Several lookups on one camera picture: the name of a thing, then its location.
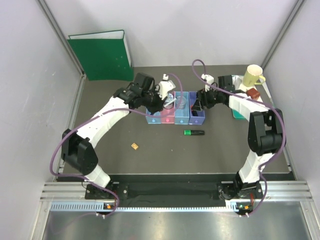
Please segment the purple drawer box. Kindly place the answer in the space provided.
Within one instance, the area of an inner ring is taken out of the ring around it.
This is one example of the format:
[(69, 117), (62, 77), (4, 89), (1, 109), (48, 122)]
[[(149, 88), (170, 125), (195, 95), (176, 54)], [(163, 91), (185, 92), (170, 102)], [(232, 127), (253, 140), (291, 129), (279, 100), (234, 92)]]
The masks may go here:
[(189, 98), (189, 125), (202, 125), (205, 121), (205, 111), (204, 111), (204, 117), (192, 117), (191, 113), (191, 106), (196, 101), (197, 93), (195, 91), (189, 91), (188, 92), (188, 98)]

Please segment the clear paperclip jar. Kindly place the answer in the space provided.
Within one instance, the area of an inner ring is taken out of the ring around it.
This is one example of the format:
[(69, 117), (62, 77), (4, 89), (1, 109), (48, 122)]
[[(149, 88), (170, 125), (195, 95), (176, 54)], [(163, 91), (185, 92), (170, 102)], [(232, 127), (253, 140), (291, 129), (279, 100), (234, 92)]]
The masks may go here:
[(175, 108), (179, 110), (184, 110), (187, 105), (187, 99), (183, 95), (178, 95), (175, 101)]

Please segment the light blue drawer box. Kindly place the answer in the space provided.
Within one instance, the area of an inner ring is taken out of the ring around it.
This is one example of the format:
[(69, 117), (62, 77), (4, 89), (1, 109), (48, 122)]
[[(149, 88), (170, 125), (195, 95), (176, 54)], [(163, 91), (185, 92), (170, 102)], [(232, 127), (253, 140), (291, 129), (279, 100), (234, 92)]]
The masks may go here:
[(177, 96), (184, 96), (187, 99), (187, 103), (185, 109), (176, 109), (176, 102), (174, 103), (174, 108), (176, 109), (174, 112), (174, 124), (175, 125), (188, 125), (190, 119), (190, 111), (189, 111), (189, 92), (184, 91), (182, 94), (180, 91), (175, 92), (175, 98)]

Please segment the blue end drawer box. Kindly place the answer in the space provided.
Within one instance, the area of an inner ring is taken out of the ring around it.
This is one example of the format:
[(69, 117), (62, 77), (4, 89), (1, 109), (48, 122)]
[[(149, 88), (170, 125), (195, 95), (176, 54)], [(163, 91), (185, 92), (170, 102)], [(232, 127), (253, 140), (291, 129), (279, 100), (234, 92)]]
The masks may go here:
[(154, 114), (151, 114), (148, 109), (146, 109), (145, 113), (147, 114), (146, 121), (150, 125), (155, 125), (155, 124), (161, 124), (162, 119), (161, 119), (161, 112), (155, 112)]

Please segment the blue gel jar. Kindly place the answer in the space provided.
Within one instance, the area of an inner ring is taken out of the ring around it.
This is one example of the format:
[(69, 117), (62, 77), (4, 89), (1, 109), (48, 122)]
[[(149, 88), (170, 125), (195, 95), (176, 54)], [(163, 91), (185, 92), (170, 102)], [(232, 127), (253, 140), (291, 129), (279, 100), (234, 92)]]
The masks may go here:
[(166, 97), (166, 99), (165, 99), (165, 102), (166, 101), (170, 101), (170, 100), (172, 100), (172, 99), (174, 99), (175, 97), (174, 97), (174, 95), (172, 94), (172, 93), (168, 93), (167, 94), (167, 97)]

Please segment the pink drawer box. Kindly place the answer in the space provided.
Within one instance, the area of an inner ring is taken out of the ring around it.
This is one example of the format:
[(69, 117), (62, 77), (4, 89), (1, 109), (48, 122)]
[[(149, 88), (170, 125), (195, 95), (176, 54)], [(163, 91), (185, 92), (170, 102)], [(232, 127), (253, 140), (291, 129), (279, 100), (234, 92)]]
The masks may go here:
[(161, 111), (161, 123), (162, 124), (173, 124), (175, 121), (175, 113), (172, 109), (164, 109)]

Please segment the green highlighter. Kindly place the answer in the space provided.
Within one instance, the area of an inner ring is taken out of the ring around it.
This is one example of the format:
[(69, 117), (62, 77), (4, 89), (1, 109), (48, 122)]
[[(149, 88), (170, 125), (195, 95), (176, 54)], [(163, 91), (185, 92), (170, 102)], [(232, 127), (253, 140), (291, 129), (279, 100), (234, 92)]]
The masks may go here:
[(183, 134), (185, 136), (204, 136), (204, 130), (184, 130)]

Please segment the small yellow eraser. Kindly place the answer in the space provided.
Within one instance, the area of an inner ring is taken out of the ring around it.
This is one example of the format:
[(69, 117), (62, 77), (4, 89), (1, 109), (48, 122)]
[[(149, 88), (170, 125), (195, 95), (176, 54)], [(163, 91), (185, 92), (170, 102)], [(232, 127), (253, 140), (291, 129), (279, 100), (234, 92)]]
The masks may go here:
[(136, 143), (132, 143), (131, 144), (131, 147), (134, 149), (134, 150), (137, 150), (139, 148), (139, 146), (136, 144)]

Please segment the orange highlighter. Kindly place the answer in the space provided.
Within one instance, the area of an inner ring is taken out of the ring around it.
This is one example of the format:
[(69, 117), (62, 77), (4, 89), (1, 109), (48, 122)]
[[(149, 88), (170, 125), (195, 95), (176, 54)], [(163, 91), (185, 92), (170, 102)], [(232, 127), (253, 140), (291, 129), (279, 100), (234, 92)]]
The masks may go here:
[(192, 110), (191, 113), (192, 113), (193, 117), (201, 117), (202, 116), (202, 112), (201, 111)]

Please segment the black white marker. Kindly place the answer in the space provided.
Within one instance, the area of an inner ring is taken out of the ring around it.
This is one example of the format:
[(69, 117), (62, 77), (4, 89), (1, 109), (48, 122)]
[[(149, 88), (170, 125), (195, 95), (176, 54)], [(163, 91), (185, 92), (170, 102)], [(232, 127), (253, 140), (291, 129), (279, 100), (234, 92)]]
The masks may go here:
[(164, 105), (163, 105), (164, 108), (165, 108), (165, 109), (171, 109), (171, 108), (173, 108), (176, 100), (177, 100), (176, 98), (173, 98), (173, 99), (171, 99), (171, 100), (169, 100), (169, 101), (166, 101), (166, 102), (164, 103)]

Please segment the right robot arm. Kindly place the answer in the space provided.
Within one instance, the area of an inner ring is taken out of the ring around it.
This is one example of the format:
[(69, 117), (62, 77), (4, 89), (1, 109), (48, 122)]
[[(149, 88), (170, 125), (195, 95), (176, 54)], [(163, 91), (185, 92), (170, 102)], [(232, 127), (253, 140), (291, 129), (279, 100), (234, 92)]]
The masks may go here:
[(225, 75), (215, 82), (209, 74), (203, 74), (205, 87), (196, 93), (193, 111), (203, 111), (223, 104), (238, 112), (248, 121), (247, 142), (249, 153), (231, 185), (219, 190), (221, 198), (231, 200), (245, 198), (258, 189), (261, 173), (267, 162), (283, 147), (283, 114), (255, 100), (256, 89), (237, 83), (238, 77)]

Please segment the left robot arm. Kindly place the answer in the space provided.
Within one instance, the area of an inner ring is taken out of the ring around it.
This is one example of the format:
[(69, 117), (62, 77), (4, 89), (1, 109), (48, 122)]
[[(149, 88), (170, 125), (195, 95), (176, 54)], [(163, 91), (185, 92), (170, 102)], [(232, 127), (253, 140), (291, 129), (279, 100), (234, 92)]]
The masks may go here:
[(85, 125), (77, 130), (67, 129), (62, 134), (61, 158), (87, 181), (96, 185), (102, 198), (109, 198), (114, 191), (110, 176), (99, 166), (95, 147), (101, 138), (131, 110), (146, 107), (150, 114), (160, 112), (175, 84), (165, 75), (155, 84), (155, 79), (139, 72), (127, 87), (119, 88), (106, 105)]

